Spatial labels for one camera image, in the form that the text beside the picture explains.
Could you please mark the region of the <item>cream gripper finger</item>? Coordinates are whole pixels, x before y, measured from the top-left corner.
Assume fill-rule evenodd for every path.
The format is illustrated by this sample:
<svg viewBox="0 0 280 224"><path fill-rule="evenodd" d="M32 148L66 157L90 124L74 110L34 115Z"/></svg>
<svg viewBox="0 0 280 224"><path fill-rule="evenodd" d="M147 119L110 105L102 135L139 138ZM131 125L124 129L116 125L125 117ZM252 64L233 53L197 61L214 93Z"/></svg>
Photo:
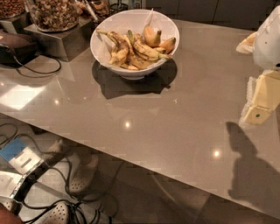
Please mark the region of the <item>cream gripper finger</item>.
<svg viewBox="0 0 280 224"><path fill-rule="evenodd" d="M246 100L239 125L263 124L280 104L280 72L264 70L258 78L250 77Z"/></svg>
<svg viewBox="0 0 280 224"><path fill-rule="evenodd" d="M253 46L256 39L256 31L248 35L242 42L236 47L238 53L251 54L253 52Z"/></svg>

